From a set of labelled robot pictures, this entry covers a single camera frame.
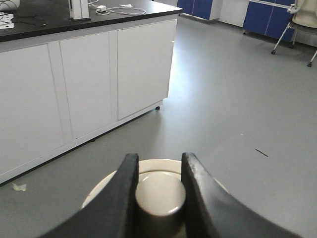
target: white cable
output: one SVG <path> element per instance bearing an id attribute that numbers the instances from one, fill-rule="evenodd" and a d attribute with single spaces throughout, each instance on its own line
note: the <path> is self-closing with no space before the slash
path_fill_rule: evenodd
<path id="1" fill-rule="evenodd" d="M 89 7 L 94 7 L 98 8 L 99 5 L 95 5 L 94 3 L 99 2 L 99 0 L 91 1 L 88 0 L 88 6 Z M 119 10 L 119 9 L 128 9 L 128 10 L 136 10 L 136 11 L 141 11 L 141 13 L 126 13 L 123 11 L 114 11 L 114 10 Z M 130 7 L 130 6 L 122 6 L 122 7 L 106 7 L 106 9 L 102 12 L 100 10 L 96 9 L 96 14 L 98 15 L 109 15 L 110 13 L 117 13 L 121 15 L 130 15 L 130 16 L 139 16 L 139 15 L 144 15 L 147 11 L 145 11 L 143 8 L 138 8 L 138 7 Z"/>
<path id="2" fill-rule="evenodd" d="M 5 4 L 5 5 L 7 5 L 7 7 L 12 8 L 11 6 L 9 6 L 8 4 L 5 3 L 6 1 L 11 2 L 15 6 L 15 9 L 18 10 L 18 6 L 15 4 L 15 2 L 13 2 L 11 0 L 0 0 L 0 5 Z"/>
<path id="3" fill-rule="evenodd" d="M 6 21 L 1 21 L 0 22 L 3 22 L 4 24 L 0 24 L 0 26 L 4 26 L 4 25 L 8 25 L 8 24 L 12 24 L 12 22 L 6 22 Z"/>

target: floor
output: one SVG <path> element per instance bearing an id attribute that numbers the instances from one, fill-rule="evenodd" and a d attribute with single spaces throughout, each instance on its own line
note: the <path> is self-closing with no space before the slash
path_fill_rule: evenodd
<path id="1" fill-rule="evenodd" d="M 304 238 L 317 237 L 317 62 L 224 23 L 179 18 L 169 97 L 151 111 L 0 187 L 0 237 L 33 238 L 80 209 L 128 152 L 191 151 L 237 199 Z"/>

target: cylindrical cap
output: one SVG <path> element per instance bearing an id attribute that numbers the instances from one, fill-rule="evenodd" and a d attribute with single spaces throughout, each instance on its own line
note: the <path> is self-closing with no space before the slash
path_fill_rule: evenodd
<path id="1" fill-rule="evenodd" d="M 169 216 L 185 202 L 185 188 L 169 172 L 152 172 L 137 185 L 135 197 L 145 212 L 154 216 Z"/>

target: blue cabinet door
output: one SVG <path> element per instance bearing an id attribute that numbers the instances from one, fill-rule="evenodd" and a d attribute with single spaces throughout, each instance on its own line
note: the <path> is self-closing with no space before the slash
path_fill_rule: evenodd
<path id="1" fill-rule="evenodd" d="M 285 27 L 288 24 L 288 19 L 290 19 L 291 17 L 292 15 L 287 12 L 286 8 L 275 6 L 268 24 L 266 35 L 274 38 L 280 38 Z M 294 30 L 288 29 L 283 37 L 283 40 L 291 41 L 293 33 Z"/>
<path id="2" fill-rule="evenodd" d="M 195 0 L 193 15 L 209 20 L 212 0 Z"/>
<path id="3" fill-rule="evenodd" d="M 184 13 L 192 15 L 194 0 L 178 0 L 177 6 L 182 8 Z"/>
<path id="4" fill-rule="evenodd" d="M 264 35 L 272 11 L 273 6 L 252 1 L 249 2 L 243 29 Z"/>
<path id="5" fill-rule="evenodd" d="M 293 4 L 295 0 L 276 0 L 277 4 L 285 5 L 285 6 L 290 6 Z"/>

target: chair seat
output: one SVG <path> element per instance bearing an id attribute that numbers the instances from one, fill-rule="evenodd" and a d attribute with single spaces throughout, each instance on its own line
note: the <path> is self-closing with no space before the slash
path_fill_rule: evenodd
<path id="1" fill-rule="evenodd" d="M 295 30 L 299 30 L 299 31 L 303 31 L 303 32 L 306 32 L 309 34 L 316 34 L 317 35 L 317 28 L 303 26 L 303 25 L 297 24 L 294 21 L 291 21 L 290 27 L 295 29 Z"/>
<path id="2" fill-rule="evenodd" d="M 315 13 L 299 11 L 293 16 L 293 22 L 311 28 L 317 28 L 317 17 Z"/>

